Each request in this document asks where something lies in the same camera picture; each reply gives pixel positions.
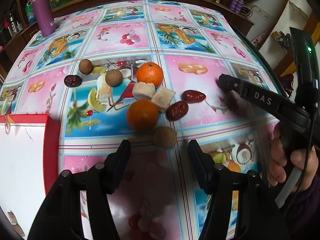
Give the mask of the person right hand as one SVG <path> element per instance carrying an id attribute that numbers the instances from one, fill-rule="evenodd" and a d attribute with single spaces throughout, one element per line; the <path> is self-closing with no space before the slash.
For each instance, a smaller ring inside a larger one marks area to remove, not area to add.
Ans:
<path id="1" fill-rule="evenodd" d="M 280 139 L 280 123 L 277 123 L 273 131 L 273 140 L 271 142 L 271 157 L 268 163 L 267 179 L 271 186 L 277 186 L 279 183 L 284 183 L 286 180 L 286 172 L 284 170 L 287 164 L 287 158 L 283 149 L 283 144 Z M 313 146 L 309 152 L 308 164 L 304 173 L 300 191 L 307 190 L 313 181 L 318 170 L 319 160 L 317 157 L 317 146 Z M 290 155 L 290 161 L 299 169 L 304 168 L 306 158 L 306 150 L 295 150 Z"/>

